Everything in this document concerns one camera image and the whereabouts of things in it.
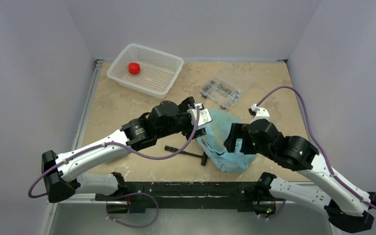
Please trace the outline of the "light blue plastic bag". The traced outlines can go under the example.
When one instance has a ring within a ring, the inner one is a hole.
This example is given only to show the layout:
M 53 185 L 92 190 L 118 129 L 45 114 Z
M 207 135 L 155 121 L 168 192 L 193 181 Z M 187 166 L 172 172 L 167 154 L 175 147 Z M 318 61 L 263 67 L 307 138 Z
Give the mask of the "light blue plastic bag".
M 252 162 L 255 155 L 243 153 L 229 153 L 223 142 L 226 140 L 232 123 L 242 121 L 233 115 L 219 109 L 210 109 L 212 122 L 205 125 L 206 135 L 196 139 L 197 144 L 208 155 L 211 162 L 221 171 L 230 173 L 244 173 Z

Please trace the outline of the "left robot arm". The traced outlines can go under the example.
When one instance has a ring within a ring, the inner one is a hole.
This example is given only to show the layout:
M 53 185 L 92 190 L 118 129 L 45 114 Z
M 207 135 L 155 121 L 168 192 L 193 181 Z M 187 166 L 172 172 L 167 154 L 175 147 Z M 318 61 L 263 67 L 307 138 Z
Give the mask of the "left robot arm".
M 151 160 L 169 159 L 176 154 L 152 157 L 140 151 L 155 146 L 158 139 L 180 133 L 187 139 L 177 150 L 180 153 L 192 140 L 205 135 L 204 126 L 211 122 L 209 109 L 202 103 L 195 103 L 192 96 L 180 104 L 166 100 L 107 137 L 82 148 L 65 153 L 48 150 L 42 154 L 42 175 L 39 178 L 45 184 L 44 195 L 51 203 L 82 193 L 101 194 L 121 200 L 126 195 L 126 186 L 120 173 L 100 175 L 87 171 L 131 153 Z

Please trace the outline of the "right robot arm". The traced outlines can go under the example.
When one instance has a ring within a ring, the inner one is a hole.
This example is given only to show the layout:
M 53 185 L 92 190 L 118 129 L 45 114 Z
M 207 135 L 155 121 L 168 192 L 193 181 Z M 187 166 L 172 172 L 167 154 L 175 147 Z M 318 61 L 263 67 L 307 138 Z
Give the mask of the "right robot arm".
M 309 189 L 288 182 L 270 173 L 263 173 L 255 186 L 261 199 L 270 196 L 310 208 L 326 217 L 330 224 L 347 233 L 372 228 L 374 217 L 368 211 L 376 206 L 376 192 L 358 189 L 342 175 L 329 169 L 319 150 L 300 136 L 284 136 L 266 119 L 250 124 L 233 123 L 224 146 L 234 152 L 242 140 L 240 152 L 261 154 L 279 166 L 297 172 L 318 189 Z

